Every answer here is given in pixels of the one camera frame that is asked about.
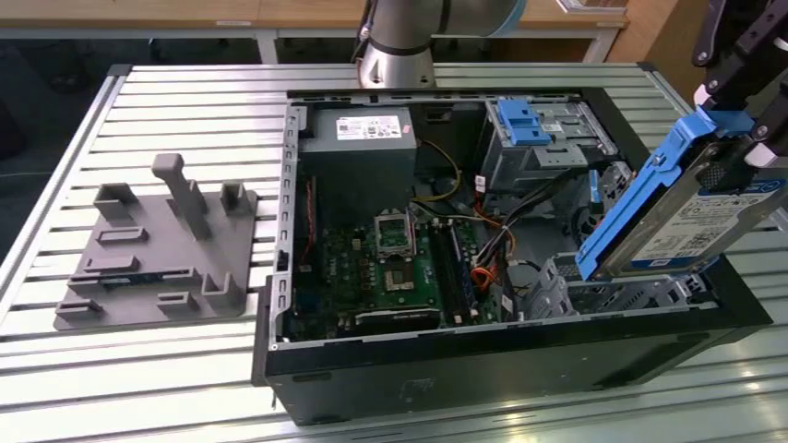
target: power supply label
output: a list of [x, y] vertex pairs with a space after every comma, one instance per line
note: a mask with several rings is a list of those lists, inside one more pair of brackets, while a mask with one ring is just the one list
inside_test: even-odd
[[403, 129], [396, 115], [340, 117], [336, 120], [337, 140], [373, 138], [403, 138]]
[[683, 267], [736, 226], [739, 214], [767, 200], [785, 180], [756, 180], [740, 195], [700, 191], [681, 206], [651, 241], [632, 258], [635, 268]]

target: red cable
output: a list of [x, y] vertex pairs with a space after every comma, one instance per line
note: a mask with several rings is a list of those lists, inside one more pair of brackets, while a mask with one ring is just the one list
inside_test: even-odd
[[312, 249], [313, 236], [315, 236], [315, 226], [313, 226], [313, 216], [312, 216], [312, 180], [307, 180], [307, 222], [309, 223], [309, 239], [307, 240], [307, 247], [304, 248], [304, 254], [300, 256], [300, 262], [299, 262], [300, 266], [304, 266], [304, 262], [307, 260], [307, 255], [309, 254], [309, 250]]

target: green motherboard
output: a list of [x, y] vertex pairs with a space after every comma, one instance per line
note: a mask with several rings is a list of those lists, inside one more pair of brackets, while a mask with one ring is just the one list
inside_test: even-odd
[[[383, 257], [381, 246], [408, 253]], [[295, 340], [396, 332], [405, 322], [439, 329], [497, 321], [493, 301], [471, 282], [476, 248], [467, 221], [324, 230], [297, 274]]]

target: metal table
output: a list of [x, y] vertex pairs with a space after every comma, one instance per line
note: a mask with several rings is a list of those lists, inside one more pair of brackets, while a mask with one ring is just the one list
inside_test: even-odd
[[[776, 325], [703, 353], [651, 383], [299, 429], [269, 389], [249, 386], [255, 296], [232, 320], [164, 329], [59, 333], [65, 292], [97, 210], [96, 187], [165, 190], [148, 166], [177, 150], [185, 176], [260, 195], [251, 285], [269, 272], [284, 91], [351, 89], [347, 65], [136, 66], [107, 78], [0, 269], [0, 440], [323, 442], [688, 441], [788, 437], [788, 236], [784, 213], [731, 260]], [[688, 107], [635, 65], [439, 65], [444, 87], [604, 87], [653, 148]]]

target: yellow cable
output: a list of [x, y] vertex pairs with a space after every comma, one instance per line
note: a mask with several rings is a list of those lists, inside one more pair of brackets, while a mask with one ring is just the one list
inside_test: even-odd
[[443, 157], [448, 160], [449, 163], [452, 163], [452, 168], [455, 168], [455, 187], [452, 187], [452, 190], [448, 191], [445, 194], [440, 194], [439, 196], [429, 196], [429, 197], [415, 197], [413, 201], [439, 201], [443, 200], [444, 198], [449, 198], [455, 195], [455, 193], [457, 192], [459, 189], [459, 180], [461, 179], [461, 173], [459, 171], [459, 167], [457, 164], [455, 163], [455, 160], [452, 159], [452, 156], [448, 155], [448, 153], [445, 152], [445, 150], [443, 150], [443, 148], [436, 145], [435, 143], [432, 143], [429, 140], [421, 140], [421, 143], [425, 143], [427, 145], [429, 145], [432, 148], [435, 148], [435, 150], [443, 155]]

